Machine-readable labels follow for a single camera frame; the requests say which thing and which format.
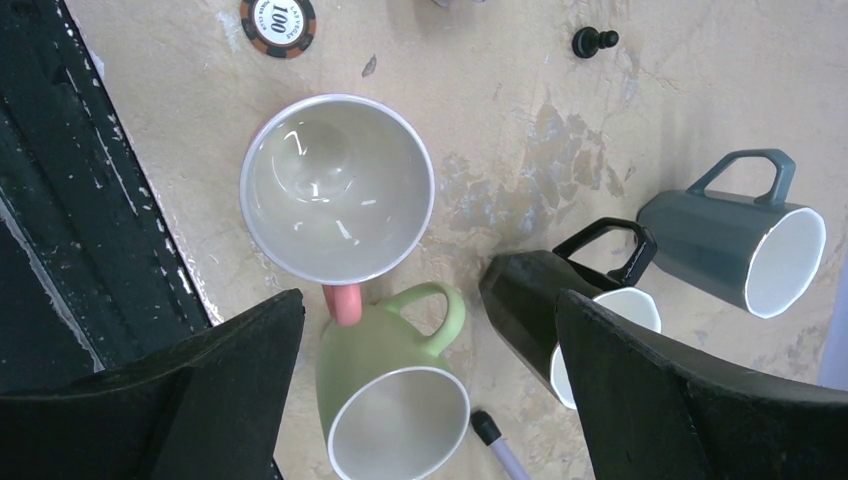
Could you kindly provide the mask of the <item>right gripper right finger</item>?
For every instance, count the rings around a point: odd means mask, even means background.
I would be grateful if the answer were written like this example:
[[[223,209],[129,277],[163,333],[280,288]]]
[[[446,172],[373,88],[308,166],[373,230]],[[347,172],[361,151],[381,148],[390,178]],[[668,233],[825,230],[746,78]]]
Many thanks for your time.
[[[555,313],[599,479],[843,479],[847,395],[752,370],[562,291]]]

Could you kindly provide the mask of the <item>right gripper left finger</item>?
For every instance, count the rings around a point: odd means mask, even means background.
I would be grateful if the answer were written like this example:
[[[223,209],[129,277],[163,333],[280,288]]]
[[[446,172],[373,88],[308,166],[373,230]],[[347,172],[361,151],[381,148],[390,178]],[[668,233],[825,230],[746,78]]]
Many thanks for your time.
[[[1,397],[5,479],[276,479],[305,324],[281,292],[132,363]]]

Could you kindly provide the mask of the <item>black mug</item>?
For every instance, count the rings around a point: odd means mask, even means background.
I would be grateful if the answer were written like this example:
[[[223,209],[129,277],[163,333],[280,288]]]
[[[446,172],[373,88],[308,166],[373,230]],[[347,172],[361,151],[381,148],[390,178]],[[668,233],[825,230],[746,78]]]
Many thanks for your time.
[[[633,253],[620,268],[601,273],[570,259],[576,251],[615,229],[629,230],[635,237]],[[656,240],[647,227],[635,221],[603,217],[551,251],[495,256],[479,282],[479,291],[488,319],[499,336],[562,405],[575,410],[555,325],[559,292],[574,290],[659,333],[662,321],[655,300],[636,287],[656,253]]]

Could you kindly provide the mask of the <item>light green mug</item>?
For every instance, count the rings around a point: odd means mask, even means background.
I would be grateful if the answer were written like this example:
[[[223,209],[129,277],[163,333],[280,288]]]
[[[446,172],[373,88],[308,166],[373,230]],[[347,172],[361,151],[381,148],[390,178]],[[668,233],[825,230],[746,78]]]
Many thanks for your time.
[[[424,335],[401,311],[437,294],[446,300],[445,316]],[[353,326],[325,327],[315,383],[337,475],[423,479],[453,455],[468,428],[470,399],[443,353],[465,318],[461,291],[430,281],[365,307]]]

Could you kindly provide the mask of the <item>grey mug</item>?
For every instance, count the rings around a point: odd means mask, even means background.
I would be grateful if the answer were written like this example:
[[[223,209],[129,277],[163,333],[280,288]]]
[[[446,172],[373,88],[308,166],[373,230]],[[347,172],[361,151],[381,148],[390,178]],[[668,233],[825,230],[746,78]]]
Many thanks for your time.
[[[735,161],[755,157],[775,168],[766,193],[710,190]],[[637,214],[656,240],[655,264],[759,318],[783,314],[811,285],[827,237],[821,214],[787,200],[795,170],[794,160],[780,149],[739,150],[687,189],[657,194]]]

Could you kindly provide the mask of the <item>pink mug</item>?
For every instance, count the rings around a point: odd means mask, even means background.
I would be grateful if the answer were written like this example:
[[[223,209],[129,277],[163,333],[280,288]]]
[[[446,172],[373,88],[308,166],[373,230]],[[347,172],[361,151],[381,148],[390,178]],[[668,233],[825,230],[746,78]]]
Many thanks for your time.
[[[254,243],[319,284],[342,326],[363,315],[362,284],[418,244],[434,198],[419,133],[387,105],[353,94],[311,96],[273,115],[249,143],[239,180]]]

